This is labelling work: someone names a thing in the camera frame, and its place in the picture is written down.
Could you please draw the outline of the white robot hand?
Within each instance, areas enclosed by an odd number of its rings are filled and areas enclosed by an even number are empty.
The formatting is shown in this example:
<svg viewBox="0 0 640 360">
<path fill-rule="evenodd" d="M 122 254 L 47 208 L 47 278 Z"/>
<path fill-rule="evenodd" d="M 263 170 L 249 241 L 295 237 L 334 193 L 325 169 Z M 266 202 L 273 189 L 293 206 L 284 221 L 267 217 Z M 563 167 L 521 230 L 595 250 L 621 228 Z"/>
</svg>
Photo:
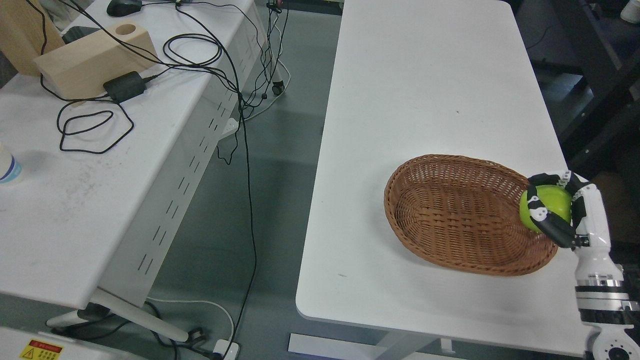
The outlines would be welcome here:
<svg viewBox="0 0 640 360">
<path fill-rule="evenodd" d="M 539 196 L 526 196 L 526 215 L 540 232 L 559 248 L 590 251 L 608 256 L 611 250 L 610 228 L 601 191 L 594 183 L 572 171 L 539 173 L 528 179 L 530 186 L 562 187 L 573 201 L 573 225 L 549 210 Z"/>
</svg>

